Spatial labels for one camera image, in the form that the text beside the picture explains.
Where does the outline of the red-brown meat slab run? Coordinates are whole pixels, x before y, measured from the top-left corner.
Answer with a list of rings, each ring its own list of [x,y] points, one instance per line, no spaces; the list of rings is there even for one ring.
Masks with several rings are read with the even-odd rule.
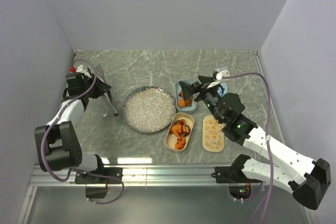
[[[192,106],[192,103],[193,103],[193,96],[190,96],[189,99],[185,100],[185,106],[189,107],[189,106]]]

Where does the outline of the orange fried cutlet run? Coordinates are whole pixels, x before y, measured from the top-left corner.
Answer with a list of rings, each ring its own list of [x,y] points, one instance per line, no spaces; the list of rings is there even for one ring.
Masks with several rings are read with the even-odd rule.
[[[185,103],[184,99],[179,99],[178,102],[177,102],[177,105],[178,105],[179,108],[186,107],[186,103]]]

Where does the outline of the blue lunch box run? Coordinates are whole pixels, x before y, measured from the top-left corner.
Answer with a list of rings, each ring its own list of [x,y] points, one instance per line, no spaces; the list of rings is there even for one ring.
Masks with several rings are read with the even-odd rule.
[[[183,98],[179,97],[179,95],[178,95],[181,92],[181,87],[180,87],[179,82],[180,82],[180,80],[176,81],[176,83],[175,83],[175,104],[176,104],[177,111],[187,113],[187,114],[191,114],[191,113],[195,112],[196,108],[197,108],[197,102],[195,102],[194,100],[193,100],[192,106],[189,106],[189,107],[186,106],[184,108],[179,108],[178,105],[177,105],[178,100],[183,99]]]

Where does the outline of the blue patterned lid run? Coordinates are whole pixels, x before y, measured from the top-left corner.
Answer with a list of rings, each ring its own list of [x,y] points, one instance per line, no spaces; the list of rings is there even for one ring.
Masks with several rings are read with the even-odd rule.
[[[222,97],[223,95],[225,95],[228,91],[228,87],[227,87],[227,83],[223,82],[220,84],[220,86],[217,88],[217,93],[220,97]]]

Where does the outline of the beige lunch box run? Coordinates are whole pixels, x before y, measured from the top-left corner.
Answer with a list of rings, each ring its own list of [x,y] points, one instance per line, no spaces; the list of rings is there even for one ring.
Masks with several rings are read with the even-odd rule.
[[[173,125],[179,124],[178,122],[181,119],[184,119],[185,120],[185,125],[187,125],[187,126],[190,127],[190,132],[187,133],[187,132],[183,131],[183,133],[181,134],[181,137],[185,137],[186,144],[185,144],[185,146],[184,146],[184,148],[182,150],[178,151],[178,150],[175,149],[175,143],[176,143],[178,137],[176,135],[174,135],[174,134],[170,134],[169,131],[170,131],[170,129],[171,129],[171,127]],[[177,113],[174,116],[173,121],[172,121],[172,123],[171,123],[171,125],[169,127],[169,131],[168,131],[168,133],[167,133],[167,135],[165,137],[165,146],[166,146],[166,148],[168,150],[170,150],[170,151],[174,151],[174,152],[177,152],[177,153],[181,153],[181,152],[185,151],[186,148],[187,148],[187,146],[188,146],[188,142],[190,140],[194,124],[195,124],[195,120],[194,120],[194,118],[191,115],[186,114],[186,113],[182,113],[182,112]]]

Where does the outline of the spotted orange food piece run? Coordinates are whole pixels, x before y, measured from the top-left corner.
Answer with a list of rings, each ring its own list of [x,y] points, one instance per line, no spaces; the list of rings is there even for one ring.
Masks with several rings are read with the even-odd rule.
[[[176,150],[182,150],[186,144],[185,137],[178,138],[176,143],[175,143],[175,149]]]

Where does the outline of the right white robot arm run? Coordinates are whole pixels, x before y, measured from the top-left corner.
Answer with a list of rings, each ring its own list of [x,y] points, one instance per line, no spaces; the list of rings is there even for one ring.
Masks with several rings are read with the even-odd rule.
[[[237,93],[218,94],[218,81],[188,84],[180,81],[184,97],[196,94],[195,101],[203,101],[218,123],[225,126],[224,135],[232,142],[250,149],[269,160],[268,164],[240,155],[231,166],[232,178],[243,182],[246,178],[268,182],[292,194],[306,208],[318,209],[330,184],[330,164],[323,158],[312,159],[292,150],[268,135],[255,122],[243,115],[245,106]]]

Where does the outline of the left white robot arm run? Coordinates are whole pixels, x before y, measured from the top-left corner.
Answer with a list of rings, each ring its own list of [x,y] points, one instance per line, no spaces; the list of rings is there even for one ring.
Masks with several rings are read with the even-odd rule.
[[[46,125],[35,128],[34,135],[41,170],[59,171],[85,167],[87,177],[102,182],[106,170],[99,166],[99,156],[82,152],[74,125],[85,112],[89,100],[102,97],[111,100],[111,86],[99,74],[72,72],[66,75],[67,86],[56,116]]]

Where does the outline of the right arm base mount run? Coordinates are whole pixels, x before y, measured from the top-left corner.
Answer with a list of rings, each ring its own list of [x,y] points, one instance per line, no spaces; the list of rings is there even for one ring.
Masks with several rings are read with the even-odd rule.
[[[230,166],[216,166],[214,172],[211,173],[211,177],[216,180],[217,184],[228,184],[229,194],[233,200],[248,201],[261,191],[261,184],[255,192],[251,188],[252,183],[261,183],[261,181],[249,179],[242,172],[245,163],[250,160],[250,156],[240,154]]]

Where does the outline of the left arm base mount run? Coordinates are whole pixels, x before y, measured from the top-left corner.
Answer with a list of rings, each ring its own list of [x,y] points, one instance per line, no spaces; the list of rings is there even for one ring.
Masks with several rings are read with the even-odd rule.
[[[104,199],[111,185],[121,185],[123,169],[119,167],[103,167],[98,172],[79,172],[76,171],[75,185],[85,186],[86,197],[89,200]]]

